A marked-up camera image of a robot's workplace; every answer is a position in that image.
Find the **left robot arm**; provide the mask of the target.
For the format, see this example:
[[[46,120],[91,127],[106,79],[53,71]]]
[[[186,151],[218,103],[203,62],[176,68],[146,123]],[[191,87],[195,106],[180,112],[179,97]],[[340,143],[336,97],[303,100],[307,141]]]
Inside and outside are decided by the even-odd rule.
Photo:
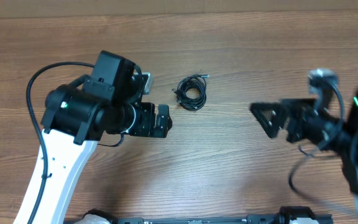
[[[89,75],[51,91],[41,121],[40,149],[16,223],[62,223],[78,179],[103,134],[165,138],[167,105],[144,103],[152,76],[133,61],[102,51]]]

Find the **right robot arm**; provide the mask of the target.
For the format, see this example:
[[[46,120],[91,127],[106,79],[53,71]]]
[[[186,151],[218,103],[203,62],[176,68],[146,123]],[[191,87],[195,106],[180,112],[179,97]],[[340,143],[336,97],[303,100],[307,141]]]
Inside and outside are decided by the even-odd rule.
[[[318,151],[333,151],[339,156],[358,217],[358,89],[348,117],[344,116],[344,102],[337,87],[324,85],[318,91],[317,99],[255,102],[250,111],[268,137],[275,138],[281,128],[286,128],[288,142],[307,139]]]

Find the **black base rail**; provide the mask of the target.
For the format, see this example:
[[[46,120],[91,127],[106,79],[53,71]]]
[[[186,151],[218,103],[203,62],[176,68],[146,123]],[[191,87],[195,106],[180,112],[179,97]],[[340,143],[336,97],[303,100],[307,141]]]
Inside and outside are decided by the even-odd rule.
[[[191,218],[117,218],[110,213],[92,209],[81,219],[68,220],[69,224],[333,224],[332,215],[317,215],[310,207],[281,207],[274,214],[248,214],[242,217]]]

